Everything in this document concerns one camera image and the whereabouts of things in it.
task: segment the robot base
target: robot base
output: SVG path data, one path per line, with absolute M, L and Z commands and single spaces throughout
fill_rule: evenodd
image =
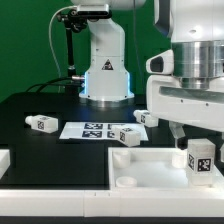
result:
M 120 101 L 100 101 L 100 100 L 91 100 L 88 98 L 80 97 L 80 103 L 87 104 L 93 107 L 115 108 L 115 107 L 121 107 L 121 106 L 134 104 L 134 97 L 127 98 L 125 100 L 120 100 Z

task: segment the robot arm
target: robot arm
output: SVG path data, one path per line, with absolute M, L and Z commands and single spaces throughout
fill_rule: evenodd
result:
M 107 4 L 111 10 L 131 10 L 143 6 L 146 0 L 71 0 L 75 5 L 99 6 Z
M 114 23 L 110 10 L 131 10 L 146 0 L 71 0 L 77 9 L 74 17 L 87 19 L 91 33 L 91 65 L 85 73 L 82 102 L 107 107 L 133 100 L 130 74 L 124 66 L 125 33 Z

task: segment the white block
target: white block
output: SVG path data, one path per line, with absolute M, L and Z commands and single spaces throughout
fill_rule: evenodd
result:
M 86 191 L 85 217 L 120 216 L 120 193 L 111 191 Z
M 58 130 L 58 119 L 44 115 L 28 116 L 25 122 L 37 131 L 52 133 Z
M 83 217 L 84 191 L 0 190 L 0 216 Z
M 208 139 L 188 141 L 187 178 L 193 185 L 212 185 L 215 145 Z
M 8 149 L 0 150 L 0 179 L 10 166 L 10 154 Z
M 141 141 L 141 133 L 131 129 L 128 125 L 113 125 L 112 131 L 115 139 L 128 147 L 138 146 Z
M 138 123 L 144 124 L 146 127 L 158 127 L 159 119 L 152 117 L 148 110 L 135 110 L 134 116 Z

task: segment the white cube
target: white cube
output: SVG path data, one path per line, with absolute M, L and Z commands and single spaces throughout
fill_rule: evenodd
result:
M 138 123 L 144 124 L 146 127 L 158 127 L 159 119 L 152 117 L 147 110 L 135 110 L 134 116 Z
M 197 186 L 213 184 L 215 145 L 208 139 L 188 141 L 187 178 Z
M 140 145 L 141 133 L 128 125 L 113 125 L 112 131 L 115 133 L 115 139 L 128 147 Z

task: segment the black tabletop surface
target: black tabletop surface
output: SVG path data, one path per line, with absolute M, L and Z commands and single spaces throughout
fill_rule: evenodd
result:
M 64 125 L 72 122 L 136 123 L 133 112 L 146 109 L 144 96 L 133 105 L 96 108 L 80 104 L 77 96 L 55 93 L 18 93 L 0 104 L 0 150 L 10 149 L 11 165 L 0 180 L 1 189 L 109 189 L 108 147 L 124 147 L 114 140 L 60 140 Z M 32 130 L 25 124 L 29 115 L 59 119 L 52 134 Z M 146 128 L 149 138 L 140 147 L 174 147 L 168 122 Z M 221 147 L 221 134 L 185 127 L 189 138 L 208 138 Z M 222 163 L 216 164 L 222 172 Z M 41 218 L 0 217 L 0 223 L 223 223 L 214 218 Z

